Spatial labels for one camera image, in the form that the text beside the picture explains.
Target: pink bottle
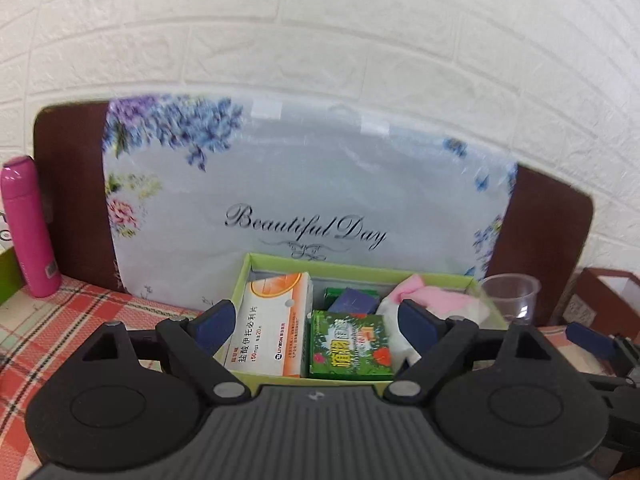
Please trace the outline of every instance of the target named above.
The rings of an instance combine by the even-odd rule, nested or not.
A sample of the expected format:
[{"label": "pink bottle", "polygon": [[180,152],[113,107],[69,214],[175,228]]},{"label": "pink bottle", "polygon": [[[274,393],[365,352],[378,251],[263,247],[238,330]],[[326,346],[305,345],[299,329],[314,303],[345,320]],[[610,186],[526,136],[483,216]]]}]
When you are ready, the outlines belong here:
[{"label": "pink bottle", "polygon": [[15,254],[31,295],[43,298],[60,288],[51,240],[42,213],[38,174],[30,156],[16,156],[2,165],[0,194]]}]

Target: plastic cup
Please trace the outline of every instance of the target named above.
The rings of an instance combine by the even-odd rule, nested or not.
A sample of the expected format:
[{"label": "plastic cup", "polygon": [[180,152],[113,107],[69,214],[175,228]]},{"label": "plastic cup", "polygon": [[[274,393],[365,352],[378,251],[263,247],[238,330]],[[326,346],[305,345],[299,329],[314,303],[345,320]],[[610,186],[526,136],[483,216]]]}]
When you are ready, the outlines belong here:
[{"label": "plastic cup", "polygon": [[530,323],[540,291],[540,282],[528,274],[496,274],[480,282],[507,322]]}]

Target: white brick wall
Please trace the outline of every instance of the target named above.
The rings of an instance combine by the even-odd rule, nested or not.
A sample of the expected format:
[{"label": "white brick wall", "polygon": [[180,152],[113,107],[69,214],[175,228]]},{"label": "white brick wall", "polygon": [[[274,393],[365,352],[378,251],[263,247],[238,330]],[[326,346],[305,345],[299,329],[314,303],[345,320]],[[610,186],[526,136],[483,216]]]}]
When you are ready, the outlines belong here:
[{"label": "white brick wall", "polygon": [[511,150],[593,194],[584,264],[640,271],[640,0],[0,0],[0,160],[44,105],[312,96]]}]

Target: pink cloth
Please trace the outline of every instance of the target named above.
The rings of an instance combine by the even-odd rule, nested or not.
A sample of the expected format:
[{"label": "pink cloth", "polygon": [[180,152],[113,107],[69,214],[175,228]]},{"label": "pink cloth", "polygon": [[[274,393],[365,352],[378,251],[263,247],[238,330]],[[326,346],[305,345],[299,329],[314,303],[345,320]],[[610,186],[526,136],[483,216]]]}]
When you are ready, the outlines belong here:
[{"label": "pink cloth", "polygon": [[441,319],[448,317],[449,312],[465,308],[474,299],[459,292],[449,292],[437,286],[424,285],[418,274],[408,277],[396,286],[388,298],[395,303],[413,300]]}]

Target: pink flower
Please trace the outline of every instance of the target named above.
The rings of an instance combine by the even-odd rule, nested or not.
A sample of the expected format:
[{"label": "pink flower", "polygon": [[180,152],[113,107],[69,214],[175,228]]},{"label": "pink flower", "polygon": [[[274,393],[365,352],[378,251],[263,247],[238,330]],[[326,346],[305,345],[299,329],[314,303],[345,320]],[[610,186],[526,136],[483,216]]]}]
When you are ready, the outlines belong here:
[{"label": "pink flower", "polygon": [[109,218],[115,225],[133,225],[138,228],[138,219],[133,216],[133,208],[126,202],[114,198],[108,203]]}]

